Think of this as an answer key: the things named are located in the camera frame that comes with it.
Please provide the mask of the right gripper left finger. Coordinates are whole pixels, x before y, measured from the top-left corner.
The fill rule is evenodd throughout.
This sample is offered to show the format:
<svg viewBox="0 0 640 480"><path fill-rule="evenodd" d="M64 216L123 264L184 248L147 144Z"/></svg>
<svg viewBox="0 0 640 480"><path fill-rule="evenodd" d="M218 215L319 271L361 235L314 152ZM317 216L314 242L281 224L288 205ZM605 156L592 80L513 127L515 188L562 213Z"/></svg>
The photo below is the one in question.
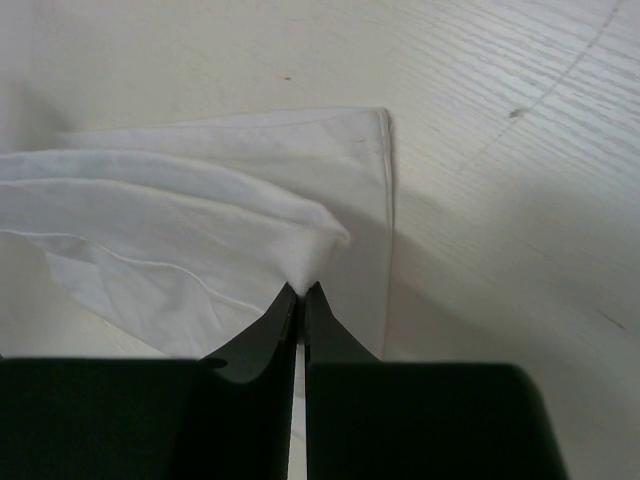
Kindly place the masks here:
<svg viewBox="0 0 640 480"><path fill-rule="evenodd" d="M283 479L297 297L198 360L1 363L5 479Z"/></svg>

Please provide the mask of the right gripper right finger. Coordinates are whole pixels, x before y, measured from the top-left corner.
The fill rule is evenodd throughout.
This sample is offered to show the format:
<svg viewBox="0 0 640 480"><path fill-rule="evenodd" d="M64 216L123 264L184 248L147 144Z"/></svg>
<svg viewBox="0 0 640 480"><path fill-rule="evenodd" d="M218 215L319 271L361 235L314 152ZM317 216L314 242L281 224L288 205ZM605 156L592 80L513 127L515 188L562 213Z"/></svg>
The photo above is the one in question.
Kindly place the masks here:
<svg viewBox="0 0 640 480"><path fill-rule="evenodd" d="M520 368L391 363L334 316L320 285L304 301L311 479L564 479L542 398Z"/></svg>

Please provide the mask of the white fabric skirt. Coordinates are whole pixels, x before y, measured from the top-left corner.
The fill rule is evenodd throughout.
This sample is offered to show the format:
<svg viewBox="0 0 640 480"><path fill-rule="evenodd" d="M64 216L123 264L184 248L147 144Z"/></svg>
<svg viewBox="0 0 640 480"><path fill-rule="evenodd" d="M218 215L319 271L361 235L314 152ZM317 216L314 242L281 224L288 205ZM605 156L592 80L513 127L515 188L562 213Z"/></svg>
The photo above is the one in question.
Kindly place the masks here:
<svg viewBox="0 0 640 480"><path fill-rule="evenodd" d="M389 117L270 112L60 133L1 158L1 229L73 300L150 347L199 357L284 285L320 284L383 350L393 245Z"/></svg>

